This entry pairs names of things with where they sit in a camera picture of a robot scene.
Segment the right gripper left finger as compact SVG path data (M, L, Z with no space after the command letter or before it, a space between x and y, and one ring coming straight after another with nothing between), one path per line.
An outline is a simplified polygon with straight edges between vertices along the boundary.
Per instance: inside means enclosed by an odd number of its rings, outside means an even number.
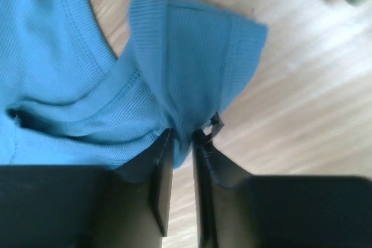
M161 247L174 132L123 166L2 166L2 247Z

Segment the light blue garment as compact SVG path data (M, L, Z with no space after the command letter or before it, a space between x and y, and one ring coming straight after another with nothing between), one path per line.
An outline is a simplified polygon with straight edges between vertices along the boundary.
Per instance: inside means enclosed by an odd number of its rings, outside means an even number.
M131 0L116 57L89 0L1 0L1 163L120 167L192 133L244 90L267 27L199 0Z

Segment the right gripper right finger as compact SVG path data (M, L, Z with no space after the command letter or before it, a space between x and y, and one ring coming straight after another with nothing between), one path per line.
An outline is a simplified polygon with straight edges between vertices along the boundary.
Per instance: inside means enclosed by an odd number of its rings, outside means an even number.
M370 247L371 179L257 175L213 144L223 128L193 134L199 247Z

